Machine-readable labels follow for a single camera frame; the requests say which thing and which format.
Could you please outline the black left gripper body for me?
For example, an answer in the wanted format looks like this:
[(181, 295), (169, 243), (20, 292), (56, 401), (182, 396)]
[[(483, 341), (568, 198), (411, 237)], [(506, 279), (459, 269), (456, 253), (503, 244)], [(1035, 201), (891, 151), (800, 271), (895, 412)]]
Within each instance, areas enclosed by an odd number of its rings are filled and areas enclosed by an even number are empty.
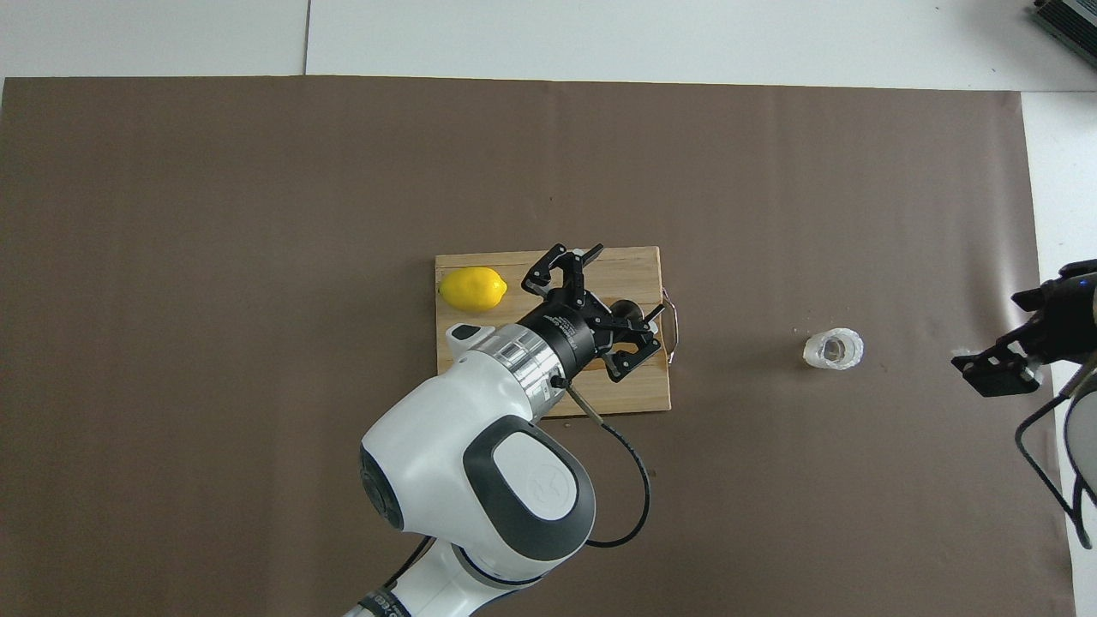
[(580, 306), (565, 300), (564, 293), (552, 291), (536, 308), (519, 319), (519, 325), (536, 333), (559, 359), (565, 378), (579, 375), (584, 368), (608, 350), (610, 330), (604, 321), (610, 308), (588, 292)]

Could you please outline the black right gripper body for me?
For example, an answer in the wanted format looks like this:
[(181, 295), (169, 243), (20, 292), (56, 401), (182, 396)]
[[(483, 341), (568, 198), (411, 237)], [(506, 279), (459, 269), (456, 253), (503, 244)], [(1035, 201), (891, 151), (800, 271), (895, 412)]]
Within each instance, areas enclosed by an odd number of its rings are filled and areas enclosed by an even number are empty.
[(1094, 287), (1096, 261), (1077, 261), (1062, 266), (1056, 279), (1037, 288), (1037, 356), (1043, 363), (1085, 363), (1094, 352)]

